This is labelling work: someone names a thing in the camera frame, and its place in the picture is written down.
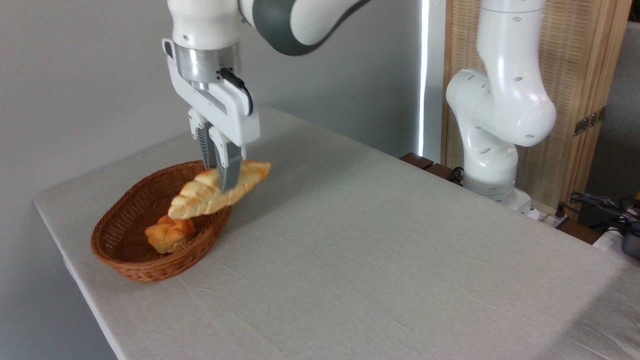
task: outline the brown woven basket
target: brown woven basket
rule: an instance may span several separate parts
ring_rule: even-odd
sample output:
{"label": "brown woven basket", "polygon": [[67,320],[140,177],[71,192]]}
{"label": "brown woven basket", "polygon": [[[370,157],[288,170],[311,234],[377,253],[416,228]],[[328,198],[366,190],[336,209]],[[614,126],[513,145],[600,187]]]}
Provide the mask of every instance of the brown woven basket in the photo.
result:
{"label": "brown woven basket", "polygon": [[231,207],[193,218],[195,238],[171,254],[158,253],[148,243],[145,229],[167,214],[173,197],[203,170],[202,161],[189,161],[154,172],[135,184],[95,226],[91,236],[95,257],[141,282],[165,280],[195,265],[218,239]]}

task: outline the gray wall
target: gray wall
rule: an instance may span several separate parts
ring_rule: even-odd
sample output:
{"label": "gray wall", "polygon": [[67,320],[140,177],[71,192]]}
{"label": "gray wall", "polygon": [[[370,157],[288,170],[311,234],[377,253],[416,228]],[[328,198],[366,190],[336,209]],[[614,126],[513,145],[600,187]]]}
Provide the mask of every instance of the gray wall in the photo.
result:
{"label": "gray wall", "polygon": [[587,192],[619,199],[640,192],[640,23],[629,22]]}
{"label": "gray wall", "polygon": [[[419,0],[375,0],[296,59],[244,28],[243,77],[261,104],[403,155],[415,149],[419,18]],[[171,26],[157,0],[0,2],[0,359],[113,358],[33,197],[187,132],[161,51]]]}

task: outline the bread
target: bread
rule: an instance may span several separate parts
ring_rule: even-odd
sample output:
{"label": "bread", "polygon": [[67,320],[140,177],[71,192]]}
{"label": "bread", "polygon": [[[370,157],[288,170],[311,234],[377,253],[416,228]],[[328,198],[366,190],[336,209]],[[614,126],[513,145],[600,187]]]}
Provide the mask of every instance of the bread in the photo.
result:
{"label": "bread", "polygon": [[213,214],[231,206],[261,182],[271,169],[271,163],[245,160],[240,164],[240,175],[235,188],[223,193],[217,168],[205,170],[193,181],[186,183],[180,194],[173,198],[169,216],[175,220]]}
{"label": "bread", "polygon": [[168,215],[158,220],[145,230],[149,244],[161,253],[174,252],[184,249],[196,234],[196,228],[191,220],[174,221]]}

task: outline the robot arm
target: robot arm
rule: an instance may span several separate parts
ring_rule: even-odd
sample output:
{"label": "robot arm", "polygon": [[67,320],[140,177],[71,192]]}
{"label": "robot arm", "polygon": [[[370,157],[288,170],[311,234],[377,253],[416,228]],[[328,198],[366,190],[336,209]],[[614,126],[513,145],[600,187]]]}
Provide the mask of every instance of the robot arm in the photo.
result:
{"label": "robot arm", "polygon": [[191,134],[223,191],[237,183],[244,146],[260,136],[258,113],[240,70],[240,21],[291,56],[320,47],[369,0],[168,0],[173,39],[163,40],[173,87],[192,106]]}
{"label": "robot arm", "polygon": [[538,65],[544,7],[545,0],[482,0],[477,51],[486,70],[462,70],[447,87],[463,140],[464,187],[532,217],[529,196],[514,187],[514,144],[540,143],[556,121]]}

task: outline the wooden panel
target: wooden panel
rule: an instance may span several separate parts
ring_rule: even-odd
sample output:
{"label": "wooden panel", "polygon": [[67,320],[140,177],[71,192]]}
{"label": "wooden panel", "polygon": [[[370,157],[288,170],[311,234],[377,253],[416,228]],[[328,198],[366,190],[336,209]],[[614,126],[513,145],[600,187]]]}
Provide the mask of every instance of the wooden panel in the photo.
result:
{"label": "wooden panel", "polygon": [[[461,69],[483,68],[476,52],[480,1],[447,3],[445,82]],[[547,0],[540,36],[540,70],[556,105],[557,120],[545,141],[518,148],[516,186],[555,206],[584,189],[600,125],[574,136],[576,123],[605,105],[620,51],[630,0]],[[463,152],[451,109],[443,111],[441,162],[461,166]]]}

